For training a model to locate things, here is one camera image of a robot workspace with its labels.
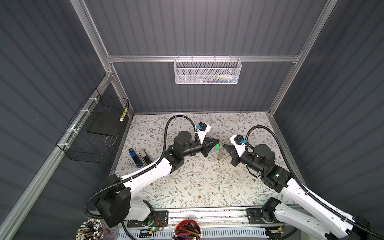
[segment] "robotic arm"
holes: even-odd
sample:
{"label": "robotic arm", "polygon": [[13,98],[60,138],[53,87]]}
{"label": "robotic arm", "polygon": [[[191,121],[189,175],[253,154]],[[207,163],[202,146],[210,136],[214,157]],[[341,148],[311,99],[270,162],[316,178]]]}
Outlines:
{"label": "robotic arm", "polygon": [[[268,130],[274,136],[270,129],[264,126],[257,127]],[[314,216],[303,214],[278,199],[270,198],[260,212],[265,222],[275,220],[285,222],[322,240],[367,239],[367,232],[362,230],[364,228],[369,231],[369,222],[366,219],[354,218],[307,189],[296,180],[292,171],[290,173],[275,164],[275,153],[267,145],[252,147],[247,139],[236,134],[230,141],[233,145],[224,145],[224,148],[232,157],[232,165],[236,167],[242,163],[246,165],[248,171],[249,168],[256,171],[258,176],[251,172],[250,174],[260,177],[265,185],[291,198]]]}
{"label": "robotic arm", "polygon": [[100,194],[96,200],[96,208],[108,226],[116,226],[124,219],[140,222],[153,220],[155,217],[152,206],[146,201],[134,200],[134,196],[150,183],[179,169],[184,164],[185,156],[194,156],[201,152],[207,157],[208,152],[219,143],[218,139],[205,136],[210,129],[210,125],[199,123],[196,127],[199,140],[195,141],[192,141],[191,133],[179,132],[174,138],[174,144],[162,155],[161,161],[156,160],[145,168],[120,178],[115,174],[111,175],[104,187],[125,182]]}

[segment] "white mesh basket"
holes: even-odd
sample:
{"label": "white mesh basket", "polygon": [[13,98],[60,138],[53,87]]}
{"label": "white mesh basket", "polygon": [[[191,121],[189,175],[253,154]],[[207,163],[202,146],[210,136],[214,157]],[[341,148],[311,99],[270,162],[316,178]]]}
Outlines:
{"label": "white mesh basket", "polygon": [[175,58],[175,82],[177,84],[236,84],[240,76],[239,58],[223,60],[180,61]]}

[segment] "floral tablecloth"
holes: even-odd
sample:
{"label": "floral tablecloth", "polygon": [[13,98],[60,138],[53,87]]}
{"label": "floral tablecloth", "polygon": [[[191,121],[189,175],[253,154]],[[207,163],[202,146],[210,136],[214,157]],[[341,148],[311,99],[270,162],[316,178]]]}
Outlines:
{"label": "floral tablecloth", "polygon": [[[271,129],[266,113],[211,113],[186,114],[195,124],[205,122],[212,126],[208,137],[229,144],[233,134],[242,134],[254,125]],[[135,115],[124,148],[116,168],[116,175],[122,176],[138,170],[128,152],[133,148],[137,154],[144,148],[154,161],[159,158],[163,146],[164,128],[170,114]],[[168,128],[167,146],[180,131],[193,132],[192,125],[184,118],[172,120]],[[249,138],[251,144],[267,144],[276,153],[275,163],[287,169],[274,138],[264,129],[256,129]],[[250,175],[243,164],[234,167],[225,151],[217,163],[219,151],[212,150],[205,158],[201,153],[186,157],[185,163],[172,174],[158,179],[143,188],[135,199],[145,199],[155,208],[222,207],[262,205],[269,197],[275,197],[286,204],[290,199],[268,188],[260,178]]]}

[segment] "dark wall panel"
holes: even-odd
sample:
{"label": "dark wall panel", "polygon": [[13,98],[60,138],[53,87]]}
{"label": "dark wall panel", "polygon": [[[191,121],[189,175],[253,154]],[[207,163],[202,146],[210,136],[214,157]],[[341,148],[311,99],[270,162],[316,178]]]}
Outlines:
{"label": "dark wall panel", "polygon": [[114,63],[135,112],[268,110],[291,63],[243,63],[238,84],[176,84],[172,63]]}
{"label": "dark wall panel", "polygon": [[[0,1],[0,223],[104,75],[69,1]],[[108,175],[105,166],[63,160],[20,229],[57,230],[57,209],[79,212],[88,195],[80,189],[99,187],[101,177],[84,177],[93,171]]]}
{"label": "dark wall panel", "polygon": [[297,54],[325,0],[86,0],[110,55]]}
{"label": "dark wall panel", "polygon": [[275,114],[308,187],[384,233],[384,1],[339,1]]}

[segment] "leaf pattern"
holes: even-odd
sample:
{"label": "leaf pattern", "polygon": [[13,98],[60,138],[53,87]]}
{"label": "leaf pattern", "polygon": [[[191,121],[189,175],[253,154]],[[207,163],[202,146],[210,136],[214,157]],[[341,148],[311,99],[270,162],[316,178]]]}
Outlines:
{"label": "leaf pattern", "polygon": [[[211,125],[208,137],[218,138],[220,146],[229,144],[233,134],[245,136],[254,125],[271,128],[265,113],[211,113],[186,114],[197,124]],[[170,114],[135,115],[116,168],[116,175],[123,176],[138,170],[128,149],[138,154],[144,148],[154,161],[159,158],[163,148],[164,128]],[[193,133],[193,127],[184,118],[174,119],[167,133],[167,147],[180,131]],[[276,153],[275,163],[287,169],[273,137],[263,129],[254,130],[249,141],[253,146],[266,144]],[[269,197],[284,203],[292,200],[268,188],[260,178],[251,176],[243,164],[234,167],[230,156],[225,154],[217,163],[219,151],[215,148],[205,158],[202,154],[186,157],[184,164],[170,175],[156,180],[143,188],[134,198],[144,199],[155,208],[174,207],[222,207],[262,205]]]}

